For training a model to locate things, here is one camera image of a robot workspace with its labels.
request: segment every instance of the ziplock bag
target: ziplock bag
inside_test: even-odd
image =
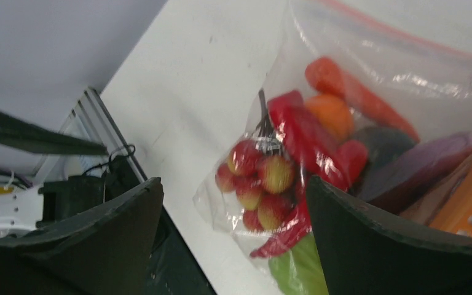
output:
[[[393,214],[411,206],[472,154],[472,56],[330,0],[291,0],[283,25],[245,132],[194,201],[284,293],[324,294],[308,275],[282,288],[292,276],[274,262],[311,236],[308,178]]]

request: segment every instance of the red chili pepper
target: red chili pepper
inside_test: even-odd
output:
[[[303,107],[298,91],[269,101],[269,114],[277,138],[300,166],[346,191],[368,160],[368,150],[359,141],[338,146],[316,117]],[[287,252],[312,230],[306,200],[301,199],[284,226],[251,257],[271,257]]]
[[[330,58],[321,57],[309,64],[305,77],[315,90],[338,96],[372,120],[420,141],[419,134],[405,118]]]

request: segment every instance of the green pepper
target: green pepper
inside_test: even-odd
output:
[[[328,295],[313,234],[269,260],[270,273],[285,295]]]

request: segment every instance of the white table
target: white table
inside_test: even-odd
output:
[[[220,295],[280,294],[228,235],[203,221],[192,196],[245,127],[276,56],[285,4],[169,0],[101,96],[146,174],[162,177],[164,206]],[[416,30],[433,38],[426,26]]]

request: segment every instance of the orange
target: orange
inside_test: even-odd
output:
[[[338,141],[345,141],[354,130],[353,117],[348,105],[332,94],[320,94],[305,101],[305,107]]]

